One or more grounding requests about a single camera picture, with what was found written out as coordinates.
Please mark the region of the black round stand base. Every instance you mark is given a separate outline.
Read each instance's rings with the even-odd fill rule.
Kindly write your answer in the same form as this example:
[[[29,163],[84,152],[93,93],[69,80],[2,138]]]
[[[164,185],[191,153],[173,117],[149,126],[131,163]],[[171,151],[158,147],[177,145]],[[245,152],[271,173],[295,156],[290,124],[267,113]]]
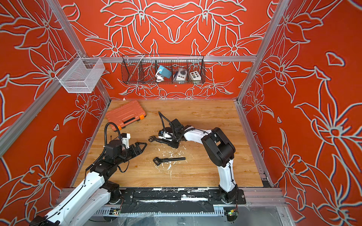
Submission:
[[[161,138],[167,140],[167,144],[171,147],[177,148],[179,146],[179,141],[174,136],[164,134]]]

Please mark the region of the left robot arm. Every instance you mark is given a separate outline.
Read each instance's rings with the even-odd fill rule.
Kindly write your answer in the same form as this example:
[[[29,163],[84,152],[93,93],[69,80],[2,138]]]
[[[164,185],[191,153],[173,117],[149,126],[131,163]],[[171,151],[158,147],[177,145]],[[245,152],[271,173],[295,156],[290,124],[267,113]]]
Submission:
[[[60,204],[45,216],[36,216],[31,226],[83,226],[107,203],[123,202],[119,185],[110,181],[111,176],[121,170],[120,165],[141,155],[147,147],[145,142],[130,144],[128,133],[115,139],[107,139],[108,122],[104,128],[104,147],[100,156],[86,168],[84,180]]]

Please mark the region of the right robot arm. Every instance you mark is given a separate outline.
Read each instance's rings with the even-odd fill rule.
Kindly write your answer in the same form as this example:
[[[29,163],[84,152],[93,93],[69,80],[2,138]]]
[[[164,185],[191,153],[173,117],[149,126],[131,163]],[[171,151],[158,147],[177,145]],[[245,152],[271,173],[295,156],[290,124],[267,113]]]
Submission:
[[[163,127],[159,131],[158,137],[152,136],[149,141],[167,144],[172,148],[178,148],[182,141],[202,144],[211,162],[217,166],[221,200],[225,203],[236,200],[238,185],[233,172],[236,149],[220,128],[202,130],[190,125],[183,126],[175,119],[169,122],[169,127]]]

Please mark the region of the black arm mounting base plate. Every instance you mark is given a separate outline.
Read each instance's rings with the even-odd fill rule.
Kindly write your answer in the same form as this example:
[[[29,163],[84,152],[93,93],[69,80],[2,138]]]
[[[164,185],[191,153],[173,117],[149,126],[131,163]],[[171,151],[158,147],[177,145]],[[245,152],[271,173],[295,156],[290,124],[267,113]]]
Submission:
[[[121,188],[121,198],[116,203],[104,205],[96,214],[122,216],[140,214],[161,215],[216,215],[223,216],[246,204],[243,190],[232,201],[223,201],[218,188]]]

